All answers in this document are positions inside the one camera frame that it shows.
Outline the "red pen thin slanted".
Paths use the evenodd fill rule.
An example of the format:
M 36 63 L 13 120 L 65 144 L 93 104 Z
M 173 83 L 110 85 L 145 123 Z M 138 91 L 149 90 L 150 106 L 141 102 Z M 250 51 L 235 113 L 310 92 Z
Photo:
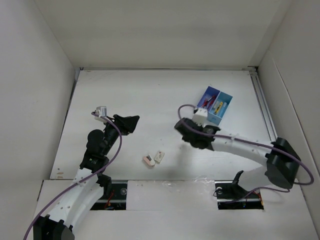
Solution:
M 212 97 L 209 97 L 209 98 L 206 98 L 204 101 L 203 101 L 203 104 L 201 105 L 201 108 L 207 108 L 208 107 L 208 104 L 210 103 Z

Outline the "white eraser red label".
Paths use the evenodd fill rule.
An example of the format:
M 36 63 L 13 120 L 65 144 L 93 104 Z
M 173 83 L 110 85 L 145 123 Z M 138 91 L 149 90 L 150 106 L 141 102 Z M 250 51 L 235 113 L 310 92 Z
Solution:
M 164 158 L 164 156 L 165 156 L 165 153 L 159 150 L 154 157 L 154 161 L 159 164 Z

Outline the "red pen white cap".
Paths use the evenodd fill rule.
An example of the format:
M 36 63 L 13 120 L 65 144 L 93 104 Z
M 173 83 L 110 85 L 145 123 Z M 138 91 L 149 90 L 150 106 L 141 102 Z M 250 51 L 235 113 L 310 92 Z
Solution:
M 208 102 L 207 102 L 207 107 L 208 107 L 208 108 L 214 103 L 215 99 L 216 99 L 216 96 L 213 95 L 213 96 L 208 100 Z

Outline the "pink white correction tape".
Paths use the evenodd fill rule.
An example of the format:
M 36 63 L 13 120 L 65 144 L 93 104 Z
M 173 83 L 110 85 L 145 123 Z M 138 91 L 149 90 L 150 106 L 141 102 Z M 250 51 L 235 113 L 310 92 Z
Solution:
M 156 164 L 155 160 L 149 154 L 144 156 L 142 159 L 150 167 L 154 167 Z

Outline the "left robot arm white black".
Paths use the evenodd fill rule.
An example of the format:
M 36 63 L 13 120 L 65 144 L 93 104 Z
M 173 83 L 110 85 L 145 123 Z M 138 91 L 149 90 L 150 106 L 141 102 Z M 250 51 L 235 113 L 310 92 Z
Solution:
M 97 200 L 112 193 L 112 179 L 103 174 L 113 162 L 107 155 L 116 141 L 134 132 L 140 117 L 107 117 L 101 108 L 92 115 L 103 122 L 104 130 L 88 134 L 86 151 L 71 185 L 47 204 L 55 206 L 45 216 L 41 210 L 34 218 L 30 230 L 35 240 L 75 239 L 75 232 Z

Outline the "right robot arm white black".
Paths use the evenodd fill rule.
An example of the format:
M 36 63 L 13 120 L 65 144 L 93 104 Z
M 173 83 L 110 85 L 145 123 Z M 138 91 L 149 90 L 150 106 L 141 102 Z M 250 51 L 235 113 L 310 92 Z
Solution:
M 250 141 L 213 125 L 203 125 L 189 118 L 174 126 L 184 142 L 192 147 L 239 156 L 259 164 L 259 167 L 236 173 L 232 182 L 222 189 L 226 199 L 237 200 L 274 185 L 277 192 L 289 192 L 296 184 L 301 160 L 284 138 L 270 143 Z

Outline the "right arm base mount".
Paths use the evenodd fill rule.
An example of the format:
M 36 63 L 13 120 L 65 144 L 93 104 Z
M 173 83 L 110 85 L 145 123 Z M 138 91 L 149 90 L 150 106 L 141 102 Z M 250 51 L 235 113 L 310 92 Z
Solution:
M 249 191 L 239 186 L 243 172 L 239 171 L 233 180 L 215 181 L 212 195 L 216 197 L 218 210 L 264 210 L 260 191 L 249 194 Z

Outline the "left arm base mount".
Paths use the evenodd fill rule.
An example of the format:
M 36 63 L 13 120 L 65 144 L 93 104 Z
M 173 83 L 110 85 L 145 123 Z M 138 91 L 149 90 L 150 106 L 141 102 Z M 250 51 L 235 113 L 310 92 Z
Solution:
M 101 197 L 92 207 L 92 211 L 124 211 L 127 207 L 127 181 L 115 181 L 108 196 Z

